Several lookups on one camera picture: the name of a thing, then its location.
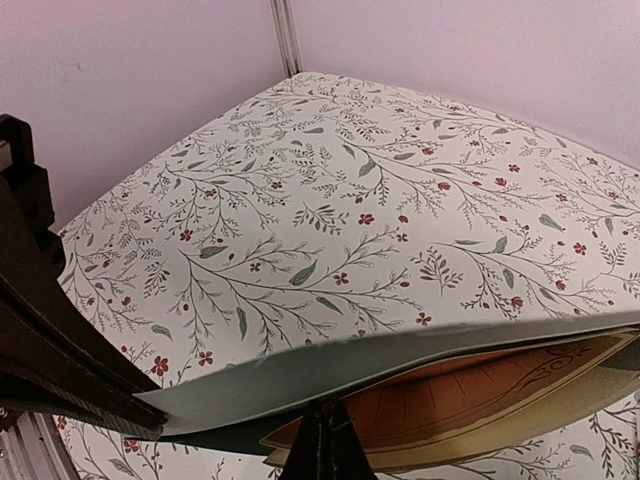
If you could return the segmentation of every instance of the floral pattern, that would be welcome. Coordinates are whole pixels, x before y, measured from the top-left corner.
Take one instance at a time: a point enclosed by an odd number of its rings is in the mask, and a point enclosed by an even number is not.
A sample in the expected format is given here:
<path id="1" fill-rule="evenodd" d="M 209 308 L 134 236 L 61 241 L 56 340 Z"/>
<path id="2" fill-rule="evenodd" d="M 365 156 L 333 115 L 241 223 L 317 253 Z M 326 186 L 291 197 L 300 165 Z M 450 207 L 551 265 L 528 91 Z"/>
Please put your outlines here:
<path id="1" fill-rule="evenodd" d="M 638 173 L 505 115 L 304 73 L 176 143 L 62 232 L 65 292 L 162 387 L 278 350 L 640 307 Z M 631 479 L 636 401 L 379 478 Z M 260 459 L 58 419 L 83 479 L 275 479 Z"/>

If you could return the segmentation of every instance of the wall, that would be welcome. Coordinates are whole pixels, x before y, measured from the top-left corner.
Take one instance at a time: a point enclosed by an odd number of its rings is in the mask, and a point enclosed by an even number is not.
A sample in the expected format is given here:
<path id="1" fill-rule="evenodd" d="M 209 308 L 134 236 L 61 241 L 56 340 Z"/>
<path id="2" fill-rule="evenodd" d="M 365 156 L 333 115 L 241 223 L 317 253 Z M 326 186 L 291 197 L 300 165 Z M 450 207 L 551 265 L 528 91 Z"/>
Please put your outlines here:
<path id="1" fill-rule="evenodd" d="M 266 0 L 0 0 L 0 112 L 29 122 L 58 226 L 284 78 Z"/>
<path id="2" fill-rule="evenodd" d="M 637 0 L 292 0 L 305 70 L 505 112 L 640 167 Z"/>

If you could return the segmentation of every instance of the green leaf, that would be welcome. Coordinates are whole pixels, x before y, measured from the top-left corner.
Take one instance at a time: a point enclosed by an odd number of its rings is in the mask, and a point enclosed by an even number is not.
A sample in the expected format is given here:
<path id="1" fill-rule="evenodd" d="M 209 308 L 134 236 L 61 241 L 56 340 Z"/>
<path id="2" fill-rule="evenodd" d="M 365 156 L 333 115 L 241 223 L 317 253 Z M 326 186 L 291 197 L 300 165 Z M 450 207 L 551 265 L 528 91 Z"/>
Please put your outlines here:
<path id="1" fill-rule="evenodd" d="M 552 302 L 558 303 L 558 301 L 556 300 L 556 297 L 546 288 L 540 287 L 540 293 L 547 300 L 551 300 Z"/>
<path id="2" fill-rule="evenodd" d="M 135 474 L 133 473 L 131 468 L 129 468 L 129 466 L 119 458 L 110 458 L 109 461 L 119 472 L 126 473 L 130 477 L 135 478 Z"/>
<path id="3" fill-rule="evenodd" d="M 248 172 L 249 170 L 251 170 L 253 168 L 253 166 L 256 164 L 256 161 L 253 160 L 249 163 L 247 163 L 243 168 L 242 168 L 242 172 Z"/>
<path id="4" fill-rule="evenodd" d="M 336 307 L 330 300 L 324 298 L 324 297 L 316 297 L 316 300 L 318 301 L 318 303 L 321 303 L 322 305 L 324 305 L 325 307 L 333 310 L 334 312 L 338 312 L 340 315 L 342 315 L 342 310 L 340 310 L 338 307 Z"/>
<path id="5" fill-rule="evenodd" d="M 540 223 L 543 224 L 545 227 L 554 228 L 559 232 L 564 232 L 564 227 L 558 225 L 555 222 L 555 220 L 551 218 L 549 215 L 547 215 L 546 213 L 543 213 L 542 215 L 540 215 L 539 220 L 540 220 Z"/>
<path id="6" fill-rule="evenodd" d="M 458 245 L 478 245 L 482 240 L 454 240 Z"/>
<path id="7" fill-rule="evenodd" d="M 68 274 L 66 277 L 64 277 L 62 279 L 62 281 L 60 282 L 60 285 L 64 285 L 65 283 L 67 283 L 69 280 L 71 280 L 73 278 L 73 272 L 71 272 L 70 274 Z"/>
<path id="8" fill-rule="evenodd" d="M 504 281 L 507 282 L 507 285 L 511 290 L 513 290 L 513 285 L 515 283 L 515 278 L 513 277 L 513 272 L 508 268 L 505 268 L 502 271 L 502 275 L 504 276 Z"/>
<path id="9" fill-rule="evenodd" d="M 411 157 L 413 157 L 416 154 L 416 152 L 410 152 L 410 153 L 400 153 L 398 155 L 396 155 L 395 157 L 393 157 L 394 160 L 407 160 Z"/>
<path id="10" fill-rule="evenodd" d="M 218 255 L 219 253 L 224 252 L 226 249 L 227 249 L 226 245 L 204 247 L 202 250 L 200 250 L 200 258 L 203 258 L 203 259 L 211 258 L 214 255 Z"/>
<path id="11" fill-rule="evenodd" d="M 167 327 L 163 327 L 162 325 L 154 325 L 151 327 L 151 331 L 153 333 L 157 333 L 158 335 L 164 335 L 165 337 L 168 337 L 173 342 L 171 331 Z"/>
<path id="12" fill-rule="evenodd" d="M 571 450 L 576 455 L 584 455 L 585 457 L 589 457 L 591 460 L 593 460 L 593 455 L 591 455 L 591 452 L 587 447 L 574 444 L 569 447 L 569 450 Z"/>
<path id="13" fill-rule="evenodd" d="M 376 167 L 376 162 L 374 162 L 373 159 L 370 158 L 367 163 L 365 163 L 363 166 L 360 167 L 360 170 L 358 171 L 358 177 L 364 177 L 375 167 Z"/>
<path id="14" fill-rule="evenodd" d="M 247 312 L 242 310 L 240 307 L 237 307 L 236 313 L 238 314 L 238 327 L 240 328 L 240 340 L 244 340 L 244 337 L 247 335 Z"/>
<path id="15" fill-rule="evenodd" d="M 342 145 L 342 148 L 344 148 L 344 149 L 345 149 L 345 151 L 346 151 L 349 155 L 351 155 L 353 158 L 356 158 L 356 154 L 355 154 L 355 152 L 353 151 L 353 148 L 351 148 L 349 145 Z"/>
<path id="16" fill-rule="evenodd" d="M 304 282 L 309 280 L 309 277 L 311 275 L 313 275 L 313 272 L 315 272 L 316 270 L 317 263 L 318 263 L 318 260 L 314 260 L 311 265 L 303 268 L 298 273 L 296 273 L 293 277 L 291 277 L 291 279 L 289 280 L 289 283 L 294 287 L 299 287 L 300 285 L 302 285 Z"/>
<path id="17" fill-rule="evenodd" d="M 504 250 L 507 248 L 507 243 L 508 242 L 509 242 L 509 240 L 507 239 L 506 236 L 500 237 L 496 241 L 496 247 L 493 249 L 493 252 L 491 252 L 491 253 L 504 253 Z"/>
<path id="18" fill-rule="evenodd" d="M 613 235 L 613 219 L 611 217 L 607 217 L 604 219 L 604 224 L 609 230 L 609 235 Z"/>

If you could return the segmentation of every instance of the pink wall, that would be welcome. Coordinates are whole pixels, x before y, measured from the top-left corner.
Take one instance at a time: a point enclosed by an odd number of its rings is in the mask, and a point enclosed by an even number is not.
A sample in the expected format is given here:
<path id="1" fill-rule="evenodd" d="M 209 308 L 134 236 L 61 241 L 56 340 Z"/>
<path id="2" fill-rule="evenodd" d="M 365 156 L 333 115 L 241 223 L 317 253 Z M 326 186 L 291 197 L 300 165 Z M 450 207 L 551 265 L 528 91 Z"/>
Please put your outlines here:
<path id="1" fill-rule="evenodd" d="M 0 112 L 31 123 L 58 225 L 282 78 L 267 0 L 0 0 Z"/>
<path id="2" fill-rule="evenodd" d="M 292 0 L 306 70 L 505 112 L 640 167 L 637 0 Z"/>

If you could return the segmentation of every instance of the book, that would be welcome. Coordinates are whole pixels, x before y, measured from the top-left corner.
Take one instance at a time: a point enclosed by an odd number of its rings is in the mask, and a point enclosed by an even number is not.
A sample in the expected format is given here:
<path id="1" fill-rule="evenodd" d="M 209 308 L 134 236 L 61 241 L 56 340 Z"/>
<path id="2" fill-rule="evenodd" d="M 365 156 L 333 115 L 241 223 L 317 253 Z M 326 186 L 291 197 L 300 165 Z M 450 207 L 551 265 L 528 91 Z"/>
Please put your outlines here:
<path id="1" fill-rule="evenodd" d="M 397 472 L 518 444 L 637 390 L 637 322 L 629 313 L 349 339 L 138 396 L 168 415 L 165 440 L 269 453 L 274 466 L 302 408 L 342 398 L 373 469 Z"/>

